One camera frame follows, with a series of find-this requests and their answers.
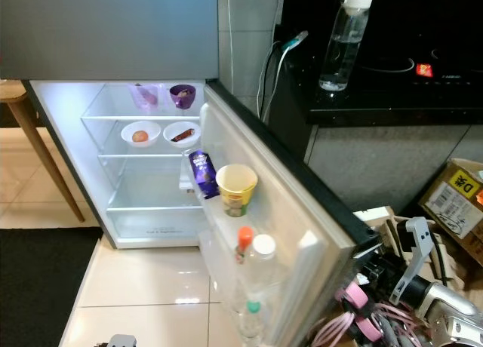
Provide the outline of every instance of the cardboard box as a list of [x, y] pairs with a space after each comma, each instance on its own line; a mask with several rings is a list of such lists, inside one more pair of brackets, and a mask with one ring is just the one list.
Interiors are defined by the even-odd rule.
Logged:
[[452, 158], [420, 206], [483, 266], [483, 164]]

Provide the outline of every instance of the yellow label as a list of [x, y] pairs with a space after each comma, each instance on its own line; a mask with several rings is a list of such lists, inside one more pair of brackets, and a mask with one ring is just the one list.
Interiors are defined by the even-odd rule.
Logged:
[[451, 177], [450, 184], [467, 198], [471, 198], [479, 188], [479, 184], [462, 170], [456, 171]]

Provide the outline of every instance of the wooden stool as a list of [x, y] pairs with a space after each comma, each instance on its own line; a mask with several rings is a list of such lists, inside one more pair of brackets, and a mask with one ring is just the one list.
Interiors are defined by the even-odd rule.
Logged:
[[23, 132], [25, 132], [35, 152], [40, 157], [42, 164], [66, 199], [67, 204], [69, 204], [77, 219], [83, 222], [85, 220], [84, 216], [79, 210], [77, 203], [67, 187], [66, 181], [63, 179], [51, 153], [38, 134], [37, 128], [35, 128], [33, 120], [27, 112], [26, 104], [23, 102], [26, 97], [27, 93], [21, 81], [0, 81], [0, 102], [8, 104], [18, 124], [22, 127]]

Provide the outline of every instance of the purple bowl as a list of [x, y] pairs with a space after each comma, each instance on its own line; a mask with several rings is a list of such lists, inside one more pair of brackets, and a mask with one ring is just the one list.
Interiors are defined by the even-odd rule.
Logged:
[[[189, 94], [184, 97], [179, 97], [178, 94], [181, 91], [188, 91]], [[177, 108], [188, 109], [195, 101], [196, 88], [194, 88], [192, 85], [179, 84], [171, 87], [169, 90], [169, 94]]]

